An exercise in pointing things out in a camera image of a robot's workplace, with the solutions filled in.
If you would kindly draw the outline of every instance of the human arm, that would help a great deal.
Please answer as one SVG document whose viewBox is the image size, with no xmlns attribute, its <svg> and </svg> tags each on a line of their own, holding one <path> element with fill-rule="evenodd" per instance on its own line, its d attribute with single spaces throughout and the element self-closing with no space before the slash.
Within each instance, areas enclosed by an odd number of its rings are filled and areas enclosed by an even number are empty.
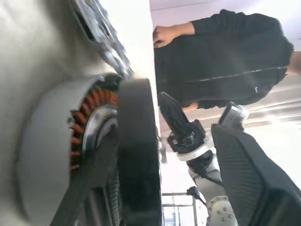
<svg viewBox="0 0 301 226">
<path fill-rule="evenodd" d="M 157 26 L 153 32 L 153 44 L 155 48 L 160 48 L 168 45 L 179 36 L 194 34 L 195 31 L 191 22 L 170 27 Z"/>
<path fill-rule="evenodd" d="M 153 32 L 153 44 L 155 48 L 160 48 L 183 35 L 217 32 L 249 32 L 252 34 L 273 29 L 278 33 L 282 32 L 279 21 L 272 17 L 262 14 L 245 15 L 223 9 L 219 14 L 208 18 L 170 27 L 158 26 Z"/>
<path fill-rule="evenodd" d="M 184 107 L 183 108 L 183 111 L 190 111 L 190 110 L 195 110 L 195 109 L 198 109 L 198 103 L 195 102 L 195 103 L 192 103 L 190 106 L 188 107 Z"/>
</svg>

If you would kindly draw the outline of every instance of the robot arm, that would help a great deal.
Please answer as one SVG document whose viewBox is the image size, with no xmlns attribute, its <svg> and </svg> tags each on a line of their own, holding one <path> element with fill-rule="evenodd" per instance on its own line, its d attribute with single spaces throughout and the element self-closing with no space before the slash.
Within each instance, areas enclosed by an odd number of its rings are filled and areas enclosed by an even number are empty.
<svg viewBox="0 0 301 226">
<path fill-rule="evenodd" d="M 199 121 L 189 122 L 166 93 L 160 94 L 159 105 L 172 130 L 167 140 L 178 158 L 187 162 L 206 200 L 208 225 L 300 224 L 301 191 L 244 133 L 242 122 L 248 113 L 243 108 L 230 103 L 219 123 L 212 125 L 214 154 Z"/>
</svg>

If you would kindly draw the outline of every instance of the copper coil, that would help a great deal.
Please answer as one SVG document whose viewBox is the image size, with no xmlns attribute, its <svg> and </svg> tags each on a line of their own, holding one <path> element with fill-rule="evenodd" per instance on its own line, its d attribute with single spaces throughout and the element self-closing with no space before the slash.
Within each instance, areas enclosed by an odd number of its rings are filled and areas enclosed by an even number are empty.
<svg viewBox="0 0 301 226">
<path fill-rule="evenodd" d="M 78 152 L 78 151 L 71 151 L 71 157 L 72 158 L 80 157 L 80 152 Z"/>
<path fill-rule="evenodd" d="M 95 100 L 96 106 L 99 106 L 101 102 L 99 101 L 98 94 L 97 94 L 97 91 L 96 91 L 96 90 L 94 90 L 94 91 L 92 92 L 92 96 L 93 96 L 93 98 L 94 98 L 94 100 Z"/>
<path fill-rule="evenodd" d="M 83 134 L 84 133 L 84 130 L 83 130 L 83 128 L 79 125 L 79 124 L 73 124 L 72 126 L 71 126 L 71 128 L 74 130 L 74 132 L 76 132 L 76 133 L 79 133 L 79 134 Z"/>
<path fill-rule="evenodd" d="M 105 95 L 104 95 L 104 90 L 99 90 L 98 91 L 98 97 L 101 103 L 105 103 Z"/>
<path fill-rule="evenodd" d="M 90 111 L 89 107 L 85 103 L 83 103 L 83 105 L 82 105 L 82 110 L 86 115 L 91 114 L 91 111 Z"/>
<path fill-rule="evenodd" d="M 89 104 L 90 110 L 91 111 L 94 110 L 95 109 L 94 99 L 90 95 L 88 95 L 88 96 L 86 96 L 86 100 L 87 100 L 87 102 Z"/>
<path fill-rule="evenodd" d="M 73 166 L 70 166 L 71 171 L 78 170 L 79 168 L 80 168 L 80 165 L 73 165 Z"/>
<path fill-rule="evenodd" d="M 104 89 L 92 90 L 84 99 L 80 111 L 72 111 L 75 123 L 71 126 L 74 133 L 71 138 L 71 175 L 73 175 L 81 166 L 81 140 L 84 136 L 86 123 L 97 107 L 113 104 L 119 106 L 118 95 Z"/>
<path fill-rule="evenodd" d="M 81 124 L 86 124 L 87 120 L 82 112 L 79 111 L 73 111 L 73 116 L 80 121 Z"/>
<path fill-rule="evenodd" d="M 80 144 L 80 139 L 76 138 L 76 137 L 72 137 L 71 138 L 71 143 L 74 145 L 79 145 Z"/>
</svg>

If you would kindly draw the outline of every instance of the black jacket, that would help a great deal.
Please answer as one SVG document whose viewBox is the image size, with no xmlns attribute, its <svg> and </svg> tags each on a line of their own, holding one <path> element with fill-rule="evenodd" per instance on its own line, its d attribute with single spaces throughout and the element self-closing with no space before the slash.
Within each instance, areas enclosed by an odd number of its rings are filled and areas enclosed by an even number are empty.
<svg viewBox="0 0 301 226">
<path fill-rule="evenodd" d="M 222 10 L 192 21 L 195 35 L 180 36 L 155 49 L 158 91 L 166 91 L 182 106 L 224 107 L 229 101 L 248 105 L 265 97 L 284 77 L 293 46 L 278 20 L 261 14 Z M 164 68 L 164 89 L 160 72 Z"/>
</svg>

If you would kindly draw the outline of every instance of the white ceiling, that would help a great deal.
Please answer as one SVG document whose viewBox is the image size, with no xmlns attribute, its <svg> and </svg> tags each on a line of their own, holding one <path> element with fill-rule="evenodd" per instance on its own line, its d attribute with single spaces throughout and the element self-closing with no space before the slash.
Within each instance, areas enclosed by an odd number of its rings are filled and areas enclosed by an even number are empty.
<svg viewBox="0 0 301 226">
<path fill-rule="evenodd" d="M 290 40 L 301 38 L 300 0 L 150 0 L 154 27 L 209 17 L 221 9 L 261 13 L 279 19 Z"/>
</svg>

